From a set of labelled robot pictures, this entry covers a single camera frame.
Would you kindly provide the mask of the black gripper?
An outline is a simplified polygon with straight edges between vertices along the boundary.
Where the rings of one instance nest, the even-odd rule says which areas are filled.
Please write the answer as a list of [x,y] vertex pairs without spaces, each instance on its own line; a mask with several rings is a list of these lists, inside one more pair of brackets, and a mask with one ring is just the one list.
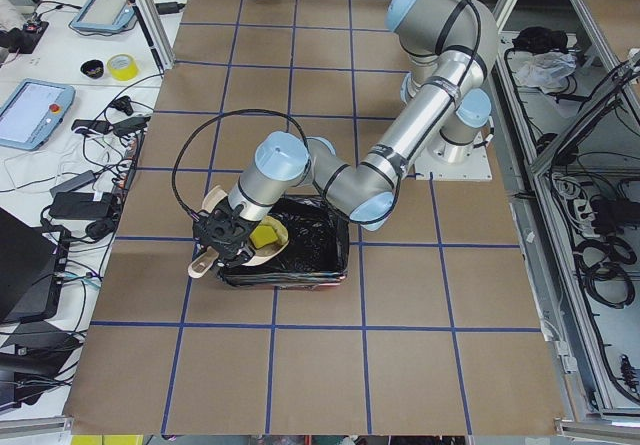
[[255,255],[249,236],[256,228],[255,221],[240,216],[242,205],[232,208],[227,200],[219,202],[212,212],[200,210],[194,216],[194,239],[203,247],[211,247],[218,254],[220,267],[237,267]]

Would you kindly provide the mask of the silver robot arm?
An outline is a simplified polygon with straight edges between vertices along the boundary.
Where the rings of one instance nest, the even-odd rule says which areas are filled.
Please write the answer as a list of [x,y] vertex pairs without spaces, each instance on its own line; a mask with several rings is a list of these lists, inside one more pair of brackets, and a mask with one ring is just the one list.
[[291,188],[312,186],[340,217],[376,230],[421,154],[453,165],[479,146],[492,107],[483,84],[498,52],[490,9],[478,0],[391,0],[386,26],[411,60],[398,115],[378,127],[354,165],[323,137],[271,133],[232,189],[213,188],[192,213],[192,276],[255,266],[283,251],[282,243],[256,245],[250,236]]

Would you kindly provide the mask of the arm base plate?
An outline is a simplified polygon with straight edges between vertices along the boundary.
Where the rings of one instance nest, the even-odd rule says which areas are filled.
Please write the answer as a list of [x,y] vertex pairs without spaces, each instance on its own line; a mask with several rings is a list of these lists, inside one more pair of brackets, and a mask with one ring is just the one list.
[[492,173],[480,128],[443,127],[414,162],[419,179],[488,182]]

